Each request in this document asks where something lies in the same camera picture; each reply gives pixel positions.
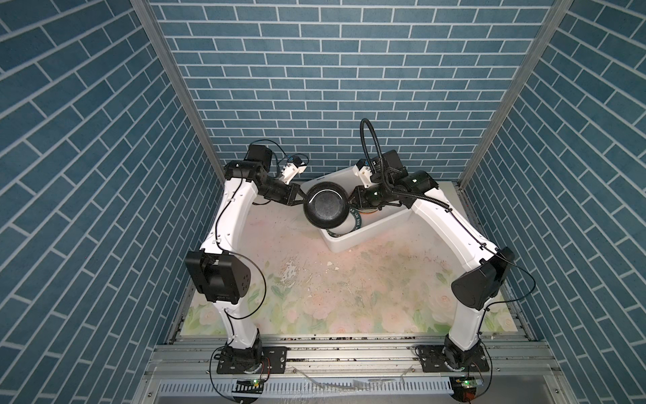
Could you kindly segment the black round plate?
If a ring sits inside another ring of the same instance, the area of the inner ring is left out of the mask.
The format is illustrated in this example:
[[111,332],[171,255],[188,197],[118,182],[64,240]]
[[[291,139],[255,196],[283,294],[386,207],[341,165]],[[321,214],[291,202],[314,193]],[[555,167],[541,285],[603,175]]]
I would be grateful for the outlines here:
[[319,229],[339,227],[349,215],[348,194],[337,183],[318,183],[306,192],[303,210],[309,223]]

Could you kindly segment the green rim plate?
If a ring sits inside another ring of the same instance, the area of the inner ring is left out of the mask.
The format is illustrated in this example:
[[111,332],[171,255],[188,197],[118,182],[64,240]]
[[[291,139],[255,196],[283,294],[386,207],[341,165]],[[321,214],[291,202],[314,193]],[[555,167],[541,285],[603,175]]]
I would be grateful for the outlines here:
[[350,232],[354,232],[362,227],[363,221],[358,210],[351,208],[345,221],[338,227],[327,229],[330,237],[342,237]]

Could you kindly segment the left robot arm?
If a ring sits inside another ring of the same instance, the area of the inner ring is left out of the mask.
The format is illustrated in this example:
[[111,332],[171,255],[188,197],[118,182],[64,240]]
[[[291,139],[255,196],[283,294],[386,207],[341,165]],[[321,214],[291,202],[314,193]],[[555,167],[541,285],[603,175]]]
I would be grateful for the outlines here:
[[262,269],[240,253],[247,217],[256,198],[281,205],[299,205],[301,194],[294,178],[306,171],[309,158],[287,155],[275,158],[267,146],[254,142],[242,160],[224,166],[224,193],[206,239],[190,251],[185,265],[195,289],[217,309],[227,333],[226,347],[234,355],[256,358],[261,338],[245,296],[252,284],[252,269]]

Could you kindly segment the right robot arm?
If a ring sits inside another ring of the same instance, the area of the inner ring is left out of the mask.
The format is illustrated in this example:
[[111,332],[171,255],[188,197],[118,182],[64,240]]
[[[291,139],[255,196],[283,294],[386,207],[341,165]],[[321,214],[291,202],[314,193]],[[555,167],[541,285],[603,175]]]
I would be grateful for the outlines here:
[[429,173],[409,173],[395,151],[358,160],[353,174],[361,183],[351,193],[351,206],[360,210],[404,206],[432,227],[456,255],[464,272],[451,284],[457,306],[443,355],[452,370],[469,366],[481,350],[486,311],[495,303],[514,264],[513,251],[499,249],[476,231]]

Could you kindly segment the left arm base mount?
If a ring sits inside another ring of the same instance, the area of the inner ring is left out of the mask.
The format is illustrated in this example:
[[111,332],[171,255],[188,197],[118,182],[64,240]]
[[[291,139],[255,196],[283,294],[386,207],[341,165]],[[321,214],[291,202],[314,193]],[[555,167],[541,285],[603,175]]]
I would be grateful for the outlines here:
[[264,367],[264,373],[280,375],[285,372],[288,349],[284,346],[246,349],[224,348],[215,354],[218,375],[255,374]]

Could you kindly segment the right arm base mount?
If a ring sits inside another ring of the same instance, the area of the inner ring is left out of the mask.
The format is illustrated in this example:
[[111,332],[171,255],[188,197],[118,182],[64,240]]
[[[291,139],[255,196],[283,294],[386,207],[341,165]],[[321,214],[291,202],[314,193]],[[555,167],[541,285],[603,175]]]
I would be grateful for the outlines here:
[[489,371],[490,361],[481,343],[467,351],[448,345],[417,345],[413,348],[424,373]]

